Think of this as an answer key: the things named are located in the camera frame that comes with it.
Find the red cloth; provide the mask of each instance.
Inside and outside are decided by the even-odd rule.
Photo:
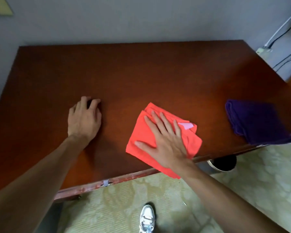
[[[156,147],[154,134],[152,133],[152,131],[150,130],[150,128],[148,127],[144,120],[144,116],[147,115],[151,119],[151,121],[155,123],[154,119],[151,116],[152,111],[155,111],[157,115],[159,115],[160,112],[163,112],[163,114],[165,115],[165,117],[171,123],[172,126],[174,120],[176,120],[178,123],[189,123],[189,121],[174,116],[173,114],[167,112],[166,110],[163,110],[162,108],[159,108],[156,105],[150,103],[145,108],[145,110],[141,111],[139,117],[137,118],[137,122],[132,132],[132,136],[130,137],[128,144],[126,146],[126,152],[144,161],[146,164],[152,166],[153,168],[159,170],[160,172],[163,172],[164,174],[172,178],[180,179],[180,177],[177,174],[175,174],[171,169],[164,168],[148,153],[139,149],[135,145],[135,141],[142,141],[150,145],[151,147],[154,148]],[[189,159],[192,159],[196,155],[202,144],[202,140],[197,135],[195,135],[197,126],[195,124],[193,125],[194,127],[187,130],[185,130],[182,125],[179,125],[181,129],[181,137],[183,140],[183,144],[186,148],[187,157]]]

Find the wall outlet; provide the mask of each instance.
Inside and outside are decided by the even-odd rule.
[[[266,61],[269,57],[269,54],[272,52],[272,49],[266,48],[266,47],[260,47],[256,53],[264,60]]]

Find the forearm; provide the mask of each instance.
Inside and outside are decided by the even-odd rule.
[[[0,232],[33,232],[73,161],[86,146],[68,137],[54,152],[0,191]]]
[[[205,208],[226,233],[287,233],[235,192],[187,160],[175,172],[193,189]]]

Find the white sneaker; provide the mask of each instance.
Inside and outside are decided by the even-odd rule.
[[[152,233],[155,226],[154,210],[151,205],[146,204],[140,214],[139,233]]]

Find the purple cloth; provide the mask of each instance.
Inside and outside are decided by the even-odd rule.
[[[228,100],[225,103],[234,133],[251,145],[291,143],[291,135],[279,120],[272,104]]]

